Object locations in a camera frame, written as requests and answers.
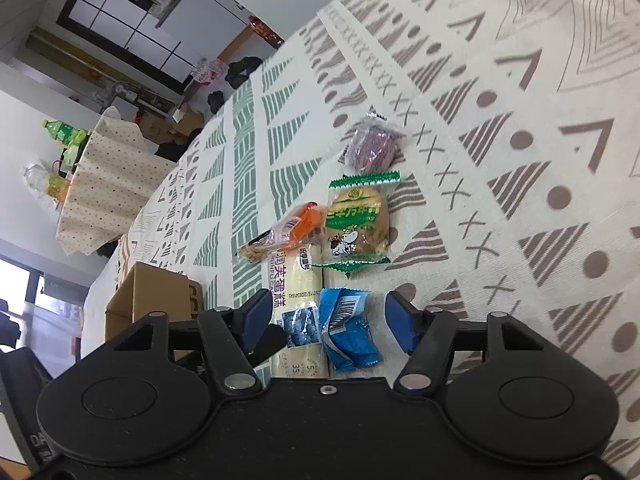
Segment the blue snack packet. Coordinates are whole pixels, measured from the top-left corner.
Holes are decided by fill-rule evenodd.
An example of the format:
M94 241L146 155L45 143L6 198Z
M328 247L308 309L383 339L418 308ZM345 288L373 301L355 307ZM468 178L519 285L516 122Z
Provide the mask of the blue snack packet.
M352 288L324 288L319 298L320 339L337 373L378 364L366 307L369 292Z

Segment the long white cake pack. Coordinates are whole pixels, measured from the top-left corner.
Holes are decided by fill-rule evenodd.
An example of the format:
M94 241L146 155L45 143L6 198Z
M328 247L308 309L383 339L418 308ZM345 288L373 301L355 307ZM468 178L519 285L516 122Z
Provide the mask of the long white cake pack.
M285 347L270 359L277 378L328 378L329 364L321 342L319 298L323 286L321 247L316 244L277 250L268 257L274 324L286 335Z

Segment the green bread packet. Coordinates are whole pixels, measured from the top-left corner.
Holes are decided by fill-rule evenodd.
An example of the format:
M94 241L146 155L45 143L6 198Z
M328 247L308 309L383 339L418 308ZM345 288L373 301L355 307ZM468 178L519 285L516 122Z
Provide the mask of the green bread packet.
M400 181L398 171L387 170L330 182L320 268L351 276L366 266L390 263L387 193Z

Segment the brown cardboard box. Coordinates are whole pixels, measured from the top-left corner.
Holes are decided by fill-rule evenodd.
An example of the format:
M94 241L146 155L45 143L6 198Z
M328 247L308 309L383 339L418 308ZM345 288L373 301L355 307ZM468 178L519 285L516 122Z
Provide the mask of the brown cardboard box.
M170 322L195 320L204 311L201 285L181 274L136 263L106 306L104 339L114 339L154 311L165 312Z

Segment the orange clear snack packet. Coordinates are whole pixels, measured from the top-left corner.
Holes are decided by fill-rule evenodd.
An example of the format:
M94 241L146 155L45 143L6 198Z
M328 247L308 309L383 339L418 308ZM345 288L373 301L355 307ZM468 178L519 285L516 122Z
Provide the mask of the orange clear snack packet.
M243 245L238 255L251 263L262 262L278 250L292 250L320 235L324 210L316 202L292 209L270 229Z

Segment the purple snack packet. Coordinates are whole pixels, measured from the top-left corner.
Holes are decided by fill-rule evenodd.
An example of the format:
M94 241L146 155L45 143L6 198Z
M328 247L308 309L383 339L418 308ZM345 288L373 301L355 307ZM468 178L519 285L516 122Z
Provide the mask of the purple snack packet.
M389 170L405 138L401 128L371 107L355 126L343 154L344 164L356 174Z

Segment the polka dot tablecloth table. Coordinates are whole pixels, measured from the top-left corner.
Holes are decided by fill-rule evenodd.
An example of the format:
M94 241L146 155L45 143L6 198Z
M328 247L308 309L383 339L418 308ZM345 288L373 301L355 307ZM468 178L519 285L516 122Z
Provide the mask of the polka dot tablecloth table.
M58 220L55 238L66 255L90 256L118 240L175 166L109 107L90 132Z

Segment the pile of black shoes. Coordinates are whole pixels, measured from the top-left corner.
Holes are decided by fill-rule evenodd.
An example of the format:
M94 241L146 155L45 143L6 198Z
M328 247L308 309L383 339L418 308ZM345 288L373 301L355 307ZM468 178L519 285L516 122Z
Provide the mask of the pile of black shoes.
M262 59L257 56L244 56L239 61L232 62L228 65L224 81L229 90L218 89L209 93L207 104L213 114L217 114L226 102L226 97L231 96L235 90L238 90L244 82L250 79L250 75L262 65Z

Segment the pink water bottle pack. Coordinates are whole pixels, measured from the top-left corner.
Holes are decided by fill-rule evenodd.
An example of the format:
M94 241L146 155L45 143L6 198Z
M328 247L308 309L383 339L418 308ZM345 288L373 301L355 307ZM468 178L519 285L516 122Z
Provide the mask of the pink water bottle pack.
M219 58L200 58L192 72L192 78L201 86L209 86L224 76L228 65Z

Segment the yellow liquid plastic bottle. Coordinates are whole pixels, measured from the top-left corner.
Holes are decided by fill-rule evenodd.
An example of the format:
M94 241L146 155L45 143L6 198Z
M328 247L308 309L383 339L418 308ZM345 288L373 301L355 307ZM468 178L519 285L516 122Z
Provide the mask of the yellow liquid plastic bottle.
M38 195L47 195L58 202L64 202L70 188L70 181L58 174L52 174L43 166L30 164L23 168L26 185Z

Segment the patterned bed blanket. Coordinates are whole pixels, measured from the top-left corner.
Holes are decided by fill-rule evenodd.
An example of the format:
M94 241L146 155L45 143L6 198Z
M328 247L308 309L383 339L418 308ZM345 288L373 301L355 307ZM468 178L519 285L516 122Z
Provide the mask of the patterned bed blanket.
M208 308L280 275L236 254L324 203L375 110L404 135L386 188L386 263L367 289L381 362L396 289L465 321L517 316L612 387L604 457L639 474L639 0L333 0L230 96L152 195L110 265L184 274Z

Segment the green soda bottle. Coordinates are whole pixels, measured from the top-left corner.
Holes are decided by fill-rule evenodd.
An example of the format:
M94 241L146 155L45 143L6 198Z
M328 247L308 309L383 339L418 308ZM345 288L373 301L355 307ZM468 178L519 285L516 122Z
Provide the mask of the green soda bottle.
M64 148L79 146L89 134L88 130L75 128L62 120L44 120L41 125L51 139Z

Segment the red brown bottle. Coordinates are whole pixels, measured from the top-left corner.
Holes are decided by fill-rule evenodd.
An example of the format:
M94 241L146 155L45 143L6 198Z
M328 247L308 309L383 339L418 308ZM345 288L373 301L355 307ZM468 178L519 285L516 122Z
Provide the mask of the red brown bottle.
M267 44L270 44L271 47L279 49L282 44L284 44L284 40L257 16L250 15L248 17L248 22L250 23L250 27L254 30L254 33L257 36L262 37L262 39L265 40Z

